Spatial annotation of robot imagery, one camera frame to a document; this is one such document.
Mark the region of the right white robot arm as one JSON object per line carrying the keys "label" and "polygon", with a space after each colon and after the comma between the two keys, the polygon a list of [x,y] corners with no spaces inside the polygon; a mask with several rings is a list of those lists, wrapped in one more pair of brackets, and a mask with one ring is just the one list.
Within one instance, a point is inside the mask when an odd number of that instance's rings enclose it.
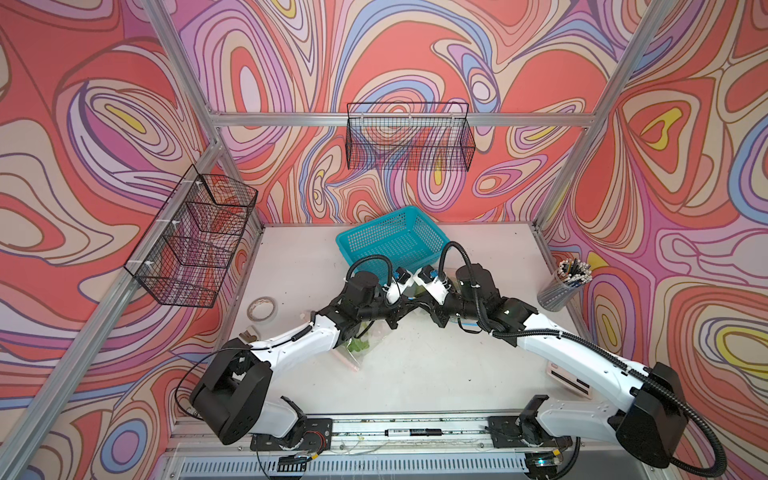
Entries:
{"label": "right white robot arm", "polygon": [[[460,267],[457,286],[431,266],[415,282],[428,295],[428,311],[444,326],[468,318],[482,333],[536,354],[597,392],[592,401],[534,396],[519,414],[517,429],[529,445],[557,437],[615,443],[655,468],[673,465],[715,478],[727,469],[725,449],[714,429],[684,398],[677,373],[663,363],[647,367],[614,355],[540,313],[532,305],[500,295],[490,272],[479,264]],[[713,452],[710,466],[690,465],[675,456],[688,425],[695,425]]]}

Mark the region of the zip bag with blue slider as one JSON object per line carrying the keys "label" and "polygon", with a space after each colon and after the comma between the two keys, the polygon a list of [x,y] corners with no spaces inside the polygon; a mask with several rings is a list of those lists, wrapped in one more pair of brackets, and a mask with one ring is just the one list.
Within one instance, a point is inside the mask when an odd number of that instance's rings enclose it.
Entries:
{"label": "zip bag with blue slider", "polygon": [[431,265],[421,267],[413,272],[414,284],[406,291],[406,296],[411,299],[419,295],[432,294],[437,286],[438,272]]}

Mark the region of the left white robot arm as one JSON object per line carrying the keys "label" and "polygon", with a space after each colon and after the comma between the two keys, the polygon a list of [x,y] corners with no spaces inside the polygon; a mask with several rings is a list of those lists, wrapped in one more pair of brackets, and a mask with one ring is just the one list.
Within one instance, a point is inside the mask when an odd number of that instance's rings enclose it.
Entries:
{"label": "left white robot arm", "polygon": [[269,393],[273,377],[362,336],[376,321],[395,327],[403,315],[405,290],[412,284],[412,274],[401,267],[387,286],[371,272],[357,272],[304,324],[269,340],[228,341],[192,390],[192,408],[224,445],[246,435],[298,445],[306,416],[292,400]]}

